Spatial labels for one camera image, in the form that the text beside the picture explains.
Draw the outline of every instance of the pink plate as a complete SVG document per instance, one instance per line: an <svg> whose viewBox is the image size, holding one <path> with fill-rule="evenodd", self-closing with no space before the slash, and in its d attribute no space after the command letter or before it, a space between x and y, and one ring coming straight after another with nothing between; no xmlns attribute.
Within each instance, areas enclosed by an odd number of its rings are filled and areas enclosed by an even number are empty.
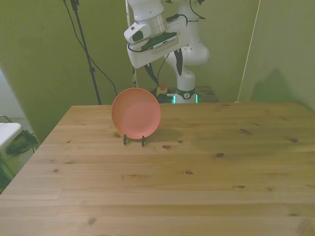
<svg viewBox="0 0 315 236"><path fill-rule="evenodd" d="M121 92L112 106L115 127L130 139L142 139L153 134L161 120L157 99L142 88L129 88Z"/></svg>

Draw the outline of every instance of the wood grain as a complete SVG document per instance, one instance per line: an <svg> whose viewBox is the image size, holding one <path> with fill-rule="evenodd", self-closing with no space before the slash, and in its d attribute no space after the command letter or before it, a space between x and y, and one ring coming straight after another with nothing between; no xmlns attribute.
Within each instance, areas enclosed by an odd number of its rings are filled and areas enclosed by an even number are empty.
<svg viewBox="0 0 315 236"><path fill-rule="evenodd" d="M298 103L161 105L123 145L72 107L0 195L1 236L313 236L315 114Z"/></svg>

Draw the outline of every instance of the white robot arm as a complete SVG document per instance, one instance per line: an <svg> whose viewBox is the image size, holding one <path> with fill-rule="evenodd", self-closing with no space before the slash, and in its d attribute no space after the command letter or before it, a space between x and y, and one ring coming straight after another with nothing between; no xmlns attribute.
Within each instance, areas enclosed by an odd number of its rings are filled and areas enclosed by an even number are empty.
<svg viewBox="0 0 315 236"><path fill-rule="evenodd" d="M125 31L131 64L140 68L189 44L184 17L168 23L160 0L128 0L135 23Z"/></svg>
<svg viewBox="0 0 315 236"><path fill-rule="evenodd" d="M187 16L189 23L189 45L182 48L183 52L183 70L179 73L177 70L177 61L174 53L171 53L166 62L175 70L177 77L176 101L177 103L193 103L196 101L195 80L196 76L189 71L186 66L203 65L210 59L209 49L202 43L199 34L199 20L192 9L197 11L203 1L198 0L171 0L172 3L179 3L179 14Z"/></svg>
<svg viewBox="0 0 315 236"><path fill-rule="evenodd" d="M171 17L176 21L168 23L160 0L128 0L135 19L125 32L131 64L135 68L146 66L158 84L150 63L167 57L177 76L176 100L179 103L191 103L196 98L195 74L186 66L205 64L210 58L210 51L199 36L199 20L204 18L195 12L203 1L167 0L167 3L179 4L178 14Z"/></svg>

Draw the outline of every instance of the metal stand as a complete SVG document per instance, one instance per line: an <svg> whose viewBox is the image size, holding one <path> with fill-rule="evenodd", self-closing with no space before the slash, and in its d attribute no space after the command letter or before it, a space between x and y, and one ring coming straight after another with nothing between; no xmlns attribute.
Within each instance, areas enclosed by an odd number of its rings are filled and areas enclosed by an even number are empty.
<svg viewBox="0 0 315 236"><path fill-rule="evenodd" d="M127 135L125 134L124 135L124 145L126 146L127 145ZM144 147L145 146L145 140L146 140L146 138L144 137L144 136L142 136L142 141L141 141L141 145L142 145L142 147Z"/></svg>
<svg viewBox="0 0 315 236"><path fill-rule="evenodd" d="M92 67L92 64L91 64L91 59L90 59L88 47L87 47L87 44L85 42L85 38L84 38L84 34L83 34L83 30L82 30L82 26L81 26L79 14L78 14L79 0L70 0L70 1L71 1L72 9L73 9L73 11L75 13L75 17L77 18L77 22L78 22L78 26L79 26L79 29L80 29L84 50L85 50L85 53L86 53L87 58L88 58L88 63L89 63L89 67L90 67L90 73L91 73L93 84L94 84L94 88L95 88L95 91L96 91L97 101L98 101L99 105L102 105L102 102L101 102L100 96L99 96L99 92L98 92L98 88L97 88L95 75L94 75L95 69Z"/></svg>

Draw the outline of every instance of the green wall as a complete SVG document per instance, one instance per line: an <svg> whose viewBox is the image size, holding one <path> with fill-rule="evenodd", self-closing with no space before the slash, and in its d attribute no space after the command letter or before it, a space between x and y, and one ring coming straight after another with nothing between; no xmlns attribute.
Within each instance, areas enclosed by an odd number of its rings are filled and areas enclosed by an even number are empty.
<svg viewBox="0 0 315 236"><path fill-rule="evenodd" d="M125 1L80 0L79 14L94 61L118 91L131 87ZM85 52L62 0L2 1L0 25L0 68L40 141L70 106L97 104ZM96 77L102 102L111 104L112 85L98 71Z"/></svg>
<svg viewBox="0 0 315 236"><path fill-rule="evenodd" d="M235 101L239 90L259 0L213 0L202 4L207 65L193 67L197 85L213 86L220 101ZM165 5L166 16L177 12ZM124 0L80 0L79 14L92 58L113 79L118 92L132 87L126 53ZM72 105L97 104L84 51L74 37L62 0L10 0L0 7L0 69L42 142ZM154 63L157 72L162 59ZM103 104L114 99L112 85L96 71ZM165 65L161 80L176 85ZM154 88L143 69L139 86Z"/></svg>
<svg viewBox="0 0 315 236"><path fill-rule="evenodd" d="M262 0L241 101L300 101L315 110L315 1Z"/></svg>

